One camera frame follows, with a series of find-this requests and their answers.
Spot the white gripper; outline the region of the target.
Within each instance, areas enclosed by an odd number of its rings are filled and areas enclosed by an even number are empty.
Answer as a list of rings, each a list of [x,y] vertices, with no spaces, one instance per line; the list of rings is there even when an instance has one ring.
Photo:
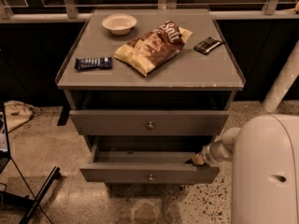
[[[217,141],[204,146],[202,154],[197,153],[192,157],[194,165],[208,165],[215,167],[224,161],[231,161],[233,159],[233,152],[227,148],[222,141]]]

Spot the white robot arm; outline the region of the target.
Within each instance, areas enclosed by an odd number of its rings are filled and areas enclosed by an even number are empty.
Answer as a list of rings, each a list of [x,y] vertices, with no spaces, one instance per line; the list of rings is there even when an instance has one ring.
[[[231,224],[299,224],[299,117],[271,114],[225,131],[192,157],[232,164]]]

